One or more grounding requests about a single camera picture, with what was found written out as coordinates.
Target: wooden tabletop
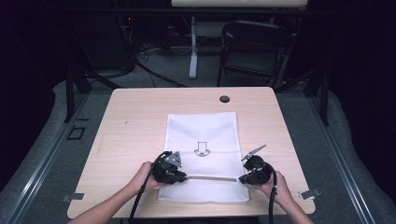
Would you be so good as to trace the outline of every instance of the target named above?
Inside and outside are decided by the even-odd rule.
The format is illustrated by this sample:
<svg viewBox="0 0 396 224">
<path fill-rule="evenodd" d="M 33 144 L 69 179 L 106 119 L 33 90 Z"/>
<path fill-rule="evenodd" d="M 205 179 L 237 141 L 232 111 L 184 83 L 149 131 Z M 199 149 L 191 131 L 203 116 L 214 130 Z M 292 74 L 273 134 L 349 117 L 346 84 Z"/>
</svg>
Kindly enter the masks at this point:
<svg viewBox="0 0 396 224">
<path fill-rule="evenodd" d="M 220 96 L 230 98 L 222 103 Z M 78 182 L 82 200 L 71 202 L 67 215 L 76 217 L 124 187 L 144 161 L 163 152 L 168 114 L 201 114 L 234 111 L 242 155 L 266 144 L 260 155 L 286 177 L 291 194 L 307 214 L 315 211 L 288 129 L 270 88 L 156 88 L 113 91 Z M 177 203 L 158 201 L 158 190 L 145 193 L 135 217 L 227 217 L 268 213 L 268 198 L 252 190 L 245 203 Z M 134 198 L 114 217 L 128 217 Z M 276 204 L 274 214 L 285 214 Z"/>
<path fill-rule="evenodd" d="M 305 7 L 307 0 L 172 0 L 172 7 Z"/>
</svg>

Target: person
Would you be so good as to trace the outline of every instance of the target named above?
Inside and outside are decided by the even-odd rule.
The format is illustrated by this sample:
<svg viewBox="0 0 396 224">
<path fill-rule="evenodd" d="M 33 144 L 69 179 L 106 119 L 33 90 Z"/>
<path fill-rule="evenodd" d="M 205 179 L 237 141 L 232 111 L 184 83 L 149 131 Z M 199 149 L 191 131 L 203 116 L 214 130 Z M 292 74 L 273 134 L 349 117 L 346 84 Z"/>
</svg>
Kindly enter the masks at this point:
<svg viewBox="0 0 396 224">
<path fill-rule="evenodd" d="M 142 163 L 137 173 L 131 181 L 122 189 L 120 189 L 113 196 L 107 200 L 97 204 L 84 213 L 72 219 L 69 224 L 100 224 L 108 223 L 110 219 L 121 209 L 128 201 L 137 195 L 140 187 L 143 185 L 147 174 L 149 173 L 151 162 L 146 161 Z M 291 196 L 290 190 L 286 183 L 285 177 L 278 171 L 277 176 L 277 194 L 275 196 L 275 203 L 278 203 L 282 209 L 288 214 L 293 223 L 309 224 L 313 223 L 309 216 L 304 212 L 297 202 Z M 145 187 L 145 192 L 159 187 L 158 183 L 153 176 L 148 179 Z M 273 187 L 273 177 L 263 185 L 256 185 L 255 188 L 261 190 L 267 197 L 270 197 Z"/>
</svg>

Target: person's right hand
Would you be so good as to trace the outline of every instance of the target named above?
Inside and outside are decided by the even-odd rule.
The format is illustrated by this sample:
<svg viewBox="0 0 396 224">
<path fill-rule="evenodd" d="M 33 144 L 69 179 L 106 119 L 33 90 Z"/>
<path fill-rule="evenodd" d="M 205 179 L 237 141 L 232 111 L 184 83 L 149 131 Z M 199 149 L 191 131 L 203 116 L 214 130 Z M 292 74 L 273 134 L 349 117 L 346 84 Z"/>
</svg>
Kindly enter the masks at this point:
<svg viewBox="0 0 396 224">
<path fill-rule="evenodd" d="M 291 196 L 288 184 L 286 183 L 285 176 L 283 176 L 279 171 L 276 171 L 277 177 L 277 189 L 276 189 L 276 196 L 275 202 L 278 203 L 280 206 L 283 206 L 286 203 L 293 202 L 294 199 Z M 261 190 L 268 198 L 271 197 L 271 191 L 274 186 L 274 177 L 271 175 L 271 179 L 263 184 L 263 185 L 255 185 L 255 189 Z"/>
</svg>

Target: folded cloth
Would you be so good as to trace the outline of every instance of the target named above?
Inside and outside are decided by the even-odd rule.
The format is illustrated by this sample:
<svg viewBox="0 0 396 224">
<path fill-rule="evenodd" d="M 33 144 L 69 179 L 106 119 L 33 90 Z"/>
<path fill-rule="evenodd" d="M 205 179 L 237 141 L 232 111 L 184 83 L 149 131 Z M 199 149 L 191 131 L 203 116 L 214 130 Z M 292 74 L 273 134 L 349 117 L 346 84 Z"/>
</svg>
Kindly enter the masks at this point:
<svg viewBox="0 0 396 224">
<path fill-rule="evenodd" d="M 234 112 L 168 115 L 164 150 L 180 152 L 187 176 L 238 178 L 244 174 Z M 193 203 L 248 201 L 239 181 L 188 179 L 160 187 L 159 200 Z"/>
</svg>

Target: hand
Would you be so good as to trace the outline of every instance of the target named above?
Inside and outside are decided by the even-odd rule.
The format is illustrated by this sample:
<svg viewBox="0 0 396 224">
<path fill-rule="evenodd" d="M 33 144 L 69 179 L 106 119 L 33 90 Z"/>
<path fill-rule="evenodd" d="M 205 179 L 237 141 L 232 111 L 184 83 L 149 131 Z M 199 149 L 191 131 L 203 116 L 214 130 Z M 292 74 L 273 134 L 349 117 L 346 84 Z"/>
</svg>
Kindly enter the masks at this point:
<svg viewBox="0 0 396 224">
<path fill-rule="evenodd" d="M 143 162 L 143 164 L 140 166 L 137 173 L 134 175 L 132 180 L 127 184 L 127 186 L 125 188 L 140 190 L 140 187 L 143 185 L 143 183 L 146 180 L 146 177 L 149 173 L 150 168 L 151 168 L 150 161 Z M 148 183 L 146 184 L 145 192 L 155 189 L 155 188 L 159 187 L 160 185 L 161 184 L 158 183 L 154 179 L 154 177 L 151 175 L 148 179 Z"/>
<path fill-rule="evenodd" d="M 277 189 L 275 202 L 278 203 L 280 206 L 283 206 L 286 203 L 294 201 L 293 197 L 291 196 L 288 184 L 286 183 L 285 176 L 283 176 L 279 171 L 276 171 L 276 178 Z M 261 190 L 268 198 L 270 198 L 273 185 L 274 177 L 271 175 L 271 179 L 266 184 L 255 185 L 254 188 Z"/>
</svg>

